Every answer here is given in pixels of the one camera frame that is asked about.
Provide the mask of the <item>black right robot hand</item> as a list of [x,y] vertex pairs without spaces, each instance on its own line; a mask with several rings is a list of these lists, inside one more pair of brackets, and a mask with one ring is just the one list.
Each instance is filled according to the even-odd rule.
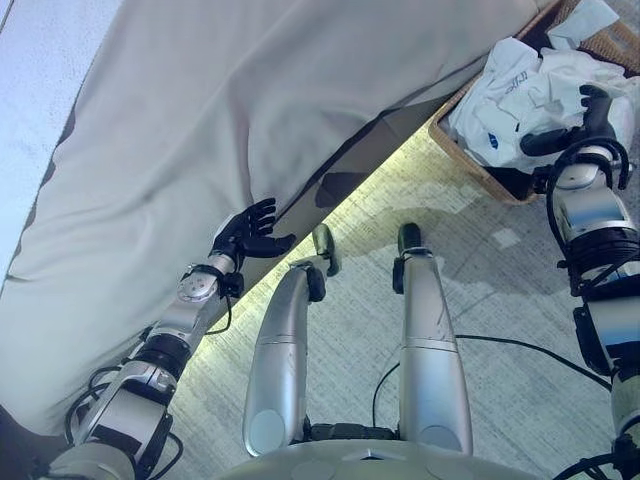
[[541,157],[562,153],[570,146],[593,138],[617,139],[614,126],[608,119],[612,98],[595,85],[581,85],[581,106],[583,113],[581,126],[571,129],[556,129],[540,134],[526,134],[520,140],[520,149],[526,156]]

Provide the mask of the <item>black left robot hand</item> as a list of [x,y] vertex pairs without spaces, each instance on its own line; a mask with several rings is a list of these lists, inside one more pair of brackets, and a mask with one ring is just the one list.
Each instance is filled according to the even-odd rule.
[[276,200],[267,198],[233,216],[215,236],[211,253],[240,262],[244,258],[276,258],[295,244],[296,235],[274,237]]

